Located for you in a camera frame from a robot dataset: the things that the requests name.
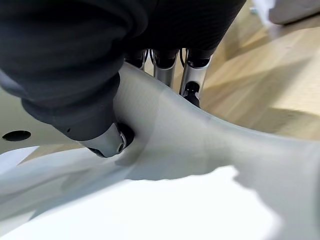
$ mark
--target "black rubber covering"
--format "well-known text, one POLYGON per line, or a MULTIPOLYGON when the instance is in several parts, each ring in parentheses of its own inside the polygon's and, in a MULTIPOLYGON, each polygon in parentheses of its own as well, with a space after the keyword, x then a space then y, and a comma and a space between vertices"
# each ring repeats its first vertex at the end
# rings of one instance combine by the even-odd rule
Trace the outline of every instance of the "black rubber covering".
POLYGON ((245 0, 0 1, 0 84, 36 119, 84 141, 115 121, 124 52, 213 53, 245 0))

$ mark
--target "wooden floor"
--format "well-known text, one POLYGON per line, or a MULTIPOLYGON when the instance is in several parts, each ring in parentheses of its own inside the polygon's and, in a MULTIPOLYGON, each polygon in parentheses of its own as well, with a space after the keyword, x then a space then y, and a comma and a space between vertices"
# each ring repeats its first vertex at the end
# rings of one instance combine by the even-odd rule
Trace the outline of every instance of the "wooden floor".
MULTIPOLYGON (((320 140, 320 16, 262 26, 248 1, 214 54, 201 107, 262 132, 320 140)), ((146 72, 152 74, 148 60, 146 72)), ((177 62, 174 89, 183 68, 177 62)), ((77 147, 43 146, 28 159, 77 147)))

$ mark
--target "robotic hand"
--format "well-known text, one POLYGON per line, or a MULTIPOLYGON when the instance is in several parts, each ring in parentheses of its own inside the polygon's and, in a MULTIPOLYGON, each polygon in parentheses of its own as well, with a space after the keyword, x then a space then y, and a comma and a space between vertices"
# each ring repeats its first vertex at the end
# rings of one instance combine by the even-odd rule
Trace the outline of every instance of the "robotic hand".
POLYGON ((186 48, 180 94, 199 107, 211 55, 244 2, 1 2, 0 84, 34 118, 112 157, 135 135, 113 110, 124 60, 143 70, 150 52, 154 76, 171 87, 186 48))

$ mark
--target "circular hole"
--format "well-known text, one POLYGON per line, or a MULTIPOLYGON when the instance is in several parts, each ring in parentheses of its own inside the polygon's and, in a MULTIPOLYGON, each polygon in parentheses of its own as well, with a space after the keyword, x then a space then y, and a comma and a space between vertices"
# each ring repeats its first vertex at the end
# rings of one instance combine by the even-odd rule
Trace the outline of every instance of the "circular hole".
POLYGON ((30 132, 19 130, 19 131, 8 132, 7 134, 3 135, 2 138, 9 142, 20 142, 30 138, 30 136, 31 136, 30 132))

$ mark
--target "white object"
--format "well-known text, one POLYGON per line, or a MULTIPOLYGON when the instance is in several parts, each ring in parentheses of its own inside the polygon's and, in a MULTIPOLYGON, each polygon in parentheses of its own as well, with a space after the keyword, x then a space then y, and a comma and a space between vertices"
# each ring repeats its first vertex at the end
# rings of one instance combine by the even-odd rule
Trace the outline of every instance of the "white object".
POLYGON ((32 146, 0 154, 0 175, 16 167, 37 148, 32 146))
POLYGON ((261 22, 267 27, 272 24, 269 20, 269 10, 275 6, 276 1, 277 0, 252 0, 261 22))
POLYGON ((320 239, 318 142, 228 123, 128 64, 120 75, 114 107, 134 142, 0 175, 1 240, 320 239))

